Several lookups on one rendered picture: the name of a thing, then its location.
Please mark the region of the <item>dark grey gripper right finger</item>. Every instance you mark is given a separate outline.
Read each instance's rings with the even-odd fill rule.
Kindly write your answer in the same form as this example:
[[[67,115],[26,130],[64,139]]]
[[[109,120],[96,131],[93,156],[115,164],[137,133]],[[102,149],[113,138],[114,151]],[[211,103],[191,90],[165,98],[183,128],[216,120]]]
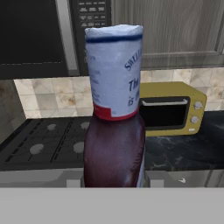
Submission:
[[[145,187],[162,188],[165,186],[163,173],[160,171],[146,171],[144,174]]]

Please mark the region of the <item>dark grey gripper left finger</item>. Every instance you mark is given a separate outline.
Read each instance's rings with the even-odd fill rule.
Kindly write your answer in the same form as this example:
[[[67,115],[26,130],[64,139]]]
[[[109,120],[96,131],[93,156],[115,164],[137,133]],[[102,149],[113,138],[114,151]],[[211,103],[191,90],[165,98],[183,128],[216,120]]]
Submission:
[[[66,188],[82,188],[84,186],[83,171],[67,171],[60,176],[60,186]]]

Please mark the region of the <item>dark sauce bottle white label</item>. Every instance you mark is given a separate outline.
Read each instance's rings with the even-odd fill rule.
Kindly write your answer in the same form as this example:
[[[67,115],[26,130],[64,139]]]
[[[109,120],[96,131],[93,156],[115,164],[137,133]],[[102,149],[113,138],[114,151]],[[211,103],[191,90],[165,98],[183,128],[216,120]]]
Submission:
[[[141,25],[85,30],[93,115],[84,143],[86,187],[139,187],[145,127],[139,115]]]

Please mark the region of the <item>grey base cupboard front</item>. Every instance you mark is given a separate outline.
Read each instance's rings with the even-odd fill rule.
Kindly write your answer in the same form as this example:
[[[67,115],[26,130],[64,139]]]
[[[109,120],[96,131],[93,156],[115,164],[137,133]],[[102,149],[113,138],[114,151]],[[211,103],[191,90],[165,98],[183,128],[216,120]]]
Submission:
[[[164,187],[224,187],[224,170],[204,171],[153,171],[162,172]],[[185,178],[185,184],[179,182]]]

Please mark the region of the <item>grey oven front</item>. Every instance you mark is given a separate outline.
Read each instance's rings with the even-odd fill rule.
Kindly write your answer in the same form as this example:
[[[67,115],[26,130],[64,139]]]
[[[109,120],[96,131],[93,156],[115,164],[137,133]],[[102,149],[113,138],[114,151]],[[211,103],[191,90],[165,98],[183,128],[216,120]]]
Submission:
[[[0,187],[66,188],[60,186],[60,176],[69,171],[83,171],[83,169],[0,171]]]

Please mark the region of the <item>black gas hob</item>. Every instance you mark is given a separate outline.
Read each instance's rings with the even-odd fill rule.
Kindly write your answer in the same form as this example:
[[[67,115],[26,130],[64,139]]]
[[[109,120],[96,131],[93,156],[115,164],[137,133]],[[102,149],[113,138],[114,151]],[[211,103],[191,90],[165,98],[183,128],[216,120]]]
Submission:
[[[0,144],[0,171],[82,168],[90,119],[27,119]]]

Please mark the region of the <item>yellow toaster oven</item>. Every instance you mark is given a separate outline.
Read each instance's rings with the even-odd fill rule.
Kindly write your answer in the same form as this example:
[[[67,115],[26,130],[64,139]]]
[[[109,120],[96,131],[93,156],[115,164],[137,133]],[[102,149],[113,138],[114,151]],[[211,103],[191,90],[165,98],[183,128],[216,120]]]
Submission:
[[[147,137],[198,133],[206,104],[203,92],[181,81],[140,85],[139,113]]]

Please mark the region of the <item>black microwave oven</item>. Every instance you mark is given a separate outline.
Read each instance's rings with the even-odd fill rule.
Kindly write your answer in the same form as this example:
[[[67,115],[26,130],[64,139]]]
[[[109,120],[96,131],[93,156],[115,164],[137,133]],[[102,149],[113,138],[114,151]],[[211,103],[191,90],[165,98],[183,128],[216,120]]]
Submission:
[[[88,75],[85,30],[111,25],[111,0],[69,0],[79,75]],[[0,80],[68,75],[55,0],[0,0]]]

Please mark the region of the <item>grey wooden cupboard door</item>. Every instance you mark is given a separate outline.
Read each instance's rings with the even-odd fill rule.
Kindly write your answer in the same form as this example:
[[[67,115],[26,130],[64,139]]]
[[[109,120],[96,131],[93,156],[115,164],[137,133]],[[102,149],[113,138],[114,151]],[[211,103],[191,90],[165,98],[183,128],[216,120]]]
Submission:
[[[143,70],[224,67],[224,0],[111,0],[114,25],[143,26]]]

